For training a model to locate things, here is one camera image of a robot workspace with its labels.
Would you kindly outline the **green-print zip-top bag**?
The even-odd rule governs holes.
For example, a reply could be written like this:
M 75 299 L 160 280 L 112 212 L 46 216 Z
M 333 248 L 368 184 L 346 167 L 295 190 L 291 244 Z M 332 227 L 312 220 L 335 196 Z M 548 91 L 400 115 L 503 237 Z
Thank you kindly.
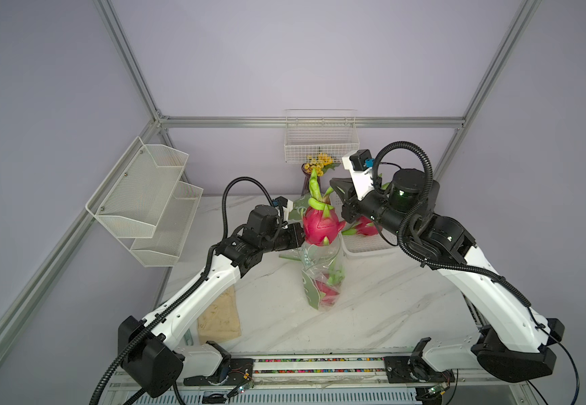
M 279 257 L 301 266 L 302 286 L 311 308 L 326 311 L 336 304 L 345 280 L 345 254 L 340 238 L 321 246 L 305 242 Z
M 292 209 L 289 212 L 289 216 L 288 216 L 288 219 L 290 222 L 301 222 L 302 221 L 302 217 L 304 216 L 304 214 L 306 213 L 306 210 L 309 207 L 308 200 L 310 199 L 310 197 L 311 197 L 311 194 L 307 192 L 305 195 L 298 197 L 298 199 L 296 199 L 293 202 Z

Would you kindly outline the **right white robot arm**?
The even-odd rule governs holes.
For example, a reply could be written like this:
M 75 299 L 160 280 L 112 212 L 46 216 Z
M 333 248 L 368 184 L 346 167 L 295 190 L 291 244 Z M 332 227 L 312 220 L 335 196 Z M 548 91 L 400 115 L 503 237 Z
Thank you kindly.
M 460 222 L 436 213 L 440 186 L 427 153 L 398 141 L 377 155 L 352 150 L 341 160 L 350 175 L 330 186 L 340 198 L 342 218 L 366 218 L 394 235 L 404 254 L 457 287 L 482 318 L 472 337 L 454 344 L 424 337 L 411 354 L 388 360 L 389 378 L 450 388 L 463 370 L 482 370 L 507 383 L 551 376 L 557 361 L 552 348 L 562 345 L 564 324 L 534 310 Z

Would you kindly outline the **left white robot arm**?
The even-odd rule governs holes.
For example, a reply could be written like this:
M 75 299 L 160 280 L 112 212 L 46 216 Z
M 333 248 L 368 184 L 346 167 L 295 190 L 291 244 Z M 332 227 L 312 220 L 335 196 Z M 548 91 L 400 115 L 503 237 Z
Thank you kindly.
M 159 397 L 172 389 L 184 370 L 186 356 L 177 347 L 191 324 L 228 288 L 262 262 L 267 253 L 301 246 L 301 224 L 286 220 L 285 198 L 272 198 L 266 187 L 253 177 L 237 177 L 225 188 L 227 197 L 240 182 L 254 184 L 266 197 L 247 222 L 229 230 L 227 206 L 221 207 L 223 236 L 206 254 L 205 266 L 170 300 L 145 317 L 126 318 L 117 330 L 117 356 L 104 371 L 90 397 L 100 403 L 117 369 L 126 371 L 140 386 L 136 398 Z

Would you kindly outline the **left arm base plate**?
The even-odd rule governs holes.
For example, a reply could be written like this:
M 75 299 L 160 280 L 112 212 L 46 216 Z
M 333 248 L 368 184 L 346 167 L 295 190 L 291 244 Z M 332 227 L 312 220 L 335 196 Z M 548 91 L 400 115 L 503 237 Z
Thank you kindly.
M 230 359 L 220 366 L 212 376 L 193 376 L 184 378 L 183 386 L 239 386 L 252 379 L 254 359 Z

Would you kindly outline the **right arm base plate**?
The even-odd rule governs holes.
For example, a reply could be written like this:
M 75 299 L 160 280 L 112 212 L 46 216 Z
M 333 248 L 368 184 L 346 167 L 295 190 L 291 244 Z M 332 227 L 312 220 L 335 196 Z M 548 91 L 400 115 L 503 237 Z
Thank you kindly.
M 435 371 L 423 359 L 411 356 L 386 356 L 384 369 L 389 383 L 452 383 L 452 371 Z

